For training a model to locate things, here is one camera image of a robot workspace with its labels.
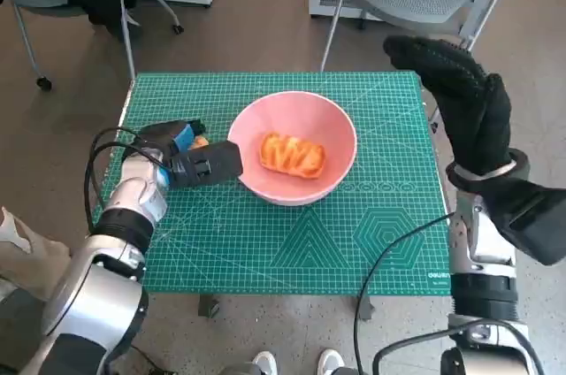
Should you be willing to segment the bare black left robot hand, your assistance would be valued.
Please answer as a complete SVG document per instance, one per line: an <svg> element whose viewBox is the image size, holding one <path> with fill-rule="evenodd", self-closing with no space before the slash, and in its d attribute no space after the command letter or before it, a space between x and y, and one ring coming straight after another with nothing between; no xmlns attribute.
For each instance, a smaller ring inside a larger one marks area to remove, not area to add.
<svg viewBox="0 0 566 375"><path fill-rule="evenodd" d="M138 135L143 139L144 147L158 149L164 156L174 156L185 152L195 138L206 132L200 119L174 120L143 127Z"/></svg>

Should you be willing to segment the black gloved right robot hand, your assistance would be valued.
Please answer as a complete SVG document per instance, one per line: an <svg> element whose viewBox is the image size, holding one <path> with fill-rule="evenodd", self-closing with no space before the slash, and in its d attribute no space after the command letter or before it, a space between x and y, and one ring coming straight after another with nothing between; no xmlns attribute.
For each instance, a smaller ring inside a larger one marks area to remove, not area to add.
<svg viewBox="0 0 566 375"><path fill-rule="evenodd" d="M391 35L383 49L434 97L457 165L484 176L511 162L511 104L499 74L486 73L469 51L444 40Z"/></svg>

